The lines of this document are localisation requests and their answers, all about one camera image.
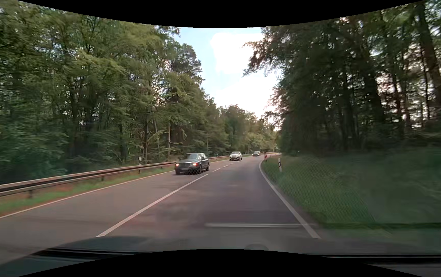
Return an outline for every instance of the guardrail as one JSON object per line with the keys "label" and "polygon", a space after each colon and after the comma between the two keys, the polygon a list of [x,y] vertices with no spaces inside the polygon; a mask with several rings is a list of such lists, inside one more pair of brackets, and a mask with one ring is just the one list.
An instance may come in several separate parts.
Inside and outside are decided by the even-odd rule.
{"label": "guardrail", "polygon": [[[228,158],[228,157],[229,156],[211,157],[211,158],[209,158],[209,160],[218,160],[218,159],[224,159],[224,158]],[[54,177],[48,177],[48,178],[42,178],[42,179],[36,179],[36,180],[28,180],[28,181],[21,181],[21,182],[16,182],[16,183],[3,184],[3,185],[0,185],[0,197],[6,196],[6,195],[11,195],[11,194],[16,194],[16,193],[21,193],[21,192],[29,192],[29,197],[31,197],[33,190],[36,190],[36,189],[42,189],[42,188],[47,188],[47,187],[51,187],[51,186],[69,184],[69,183],[78,182],[78,181],[82,181],[82,180],[88,180],[88,179],[101,178],[101,180],[104,180],[105,176],[110,176],[110,175],[120,174],[120,173],[128,173],[128,172],[132,172],[132,171],[138,171],[138,173],[140,174],[140,171],[142,171],[142,170],[149,170],[149,169],[162,168],[165,166],[171,166],[177,162],[178,161],[140,165],[140,166],[118,167],[118,168],[114,168],[114,169],[82,172],[82,173],[75,173],[75,174],[69,174],[69,175],[61,175],[61,176],[54,176]]]}

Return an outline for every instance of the grass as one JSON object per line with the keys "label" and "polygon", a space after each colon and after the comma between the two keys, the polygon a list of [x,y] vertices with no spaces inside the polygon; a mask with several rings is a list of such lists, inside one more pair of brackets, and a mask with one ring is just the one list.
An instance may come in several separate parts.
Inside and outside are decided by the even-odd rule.
{"label": "grass", "polygon": [[281,157],[267,176],[323,227],[441,250],[441,147]]}

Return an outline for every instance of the sky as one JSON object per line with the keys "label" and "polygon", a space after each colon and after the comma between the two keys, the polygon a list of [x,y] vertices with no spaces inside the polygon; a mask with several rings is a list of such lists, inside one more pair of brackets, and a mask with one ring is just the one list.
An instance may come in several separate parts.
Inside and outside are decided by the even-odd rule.
{"label": "sky", "polygon": [[245,42],[263,38],[261,28],[181,28],[180,43],[193,47],[202,62],[202,86],[217,106],[237,104],[261,117],[267,110],[272,88],[277,83],[274,73],[260,71],[242,77],[253,50]]}

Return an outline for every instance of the dark car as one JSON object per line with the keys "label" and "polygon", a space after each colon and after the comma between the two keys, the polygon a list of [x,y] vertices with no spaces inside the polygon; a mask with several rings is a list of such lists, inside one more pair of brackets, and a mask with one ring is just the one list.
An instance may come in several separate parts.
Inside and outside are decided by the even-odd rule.
{"label": "dark car", "polygon": [[203,170],[209,171],[210,162],[204,153],[188,153],[183,159],[176,163],[176,174],[182,173],[201,173]]}

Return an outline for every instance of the road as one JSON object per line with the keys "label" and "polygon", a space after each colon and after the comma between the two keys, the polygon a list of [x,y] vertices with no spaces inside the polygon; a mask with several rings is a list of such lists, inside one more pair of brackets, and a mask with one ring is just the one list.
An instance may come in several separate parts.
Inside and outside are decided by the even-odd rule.
{"label": "road", "polygon": [[314,238],[269,186],[262,160],[212,162],[197,175],[162,173],[1,218],[0,264],[96,236],[236,233],[264,245],[281,232]]}

